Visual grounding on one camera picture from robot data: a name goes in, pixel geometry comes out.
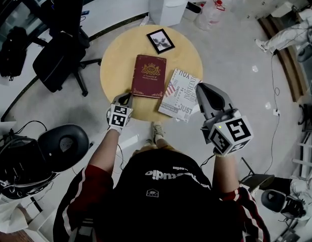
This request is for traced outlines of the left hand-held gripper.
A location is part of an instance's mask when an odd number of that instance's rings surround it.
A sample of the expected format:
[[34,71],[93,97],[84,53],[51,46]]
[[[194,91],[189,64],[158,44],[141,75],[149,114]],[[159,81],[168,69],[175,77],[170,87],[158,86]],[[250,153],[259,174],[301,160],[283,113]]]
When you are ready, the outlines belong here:
[[116,96],[107,112],[110,127],[124,128],[130,121],[133,113],[133,95],[131,92]]

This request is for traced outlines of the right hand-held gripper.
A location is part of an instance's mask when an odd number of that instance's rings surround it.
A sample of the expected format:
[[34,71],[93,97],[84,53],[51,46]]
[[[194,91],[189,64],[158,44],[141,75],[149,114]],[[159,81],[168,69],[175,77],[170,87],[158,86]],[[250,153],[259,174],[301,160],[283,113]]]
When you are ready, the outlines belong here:
[[227,156],[243,149],[254,137],[246,116],[233,106],[227,93],[217,87],[199,83],[196,96],[200,111],[205,117],[201,131],[214,152]]

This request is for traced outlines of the person's left hand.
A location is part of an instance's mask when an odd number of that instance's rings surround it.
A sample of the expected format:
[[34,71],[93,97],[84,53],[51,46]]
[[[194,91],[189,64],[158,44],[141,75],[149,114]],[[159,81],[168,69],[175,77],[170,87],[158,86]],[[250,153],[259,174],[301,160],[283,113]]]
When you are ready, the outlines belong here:
[[[107,120],[107,123],[110,122],[110,117],[111,117],[111,109],[109,108],[107,113],[106,113],[106,120]],[[108,126],[108,129],[107,131],[115,131],[117,132],[118,135],[121,135],[122,133],[122,128],[119,128],[119,127],[114,127],[114,126]]]

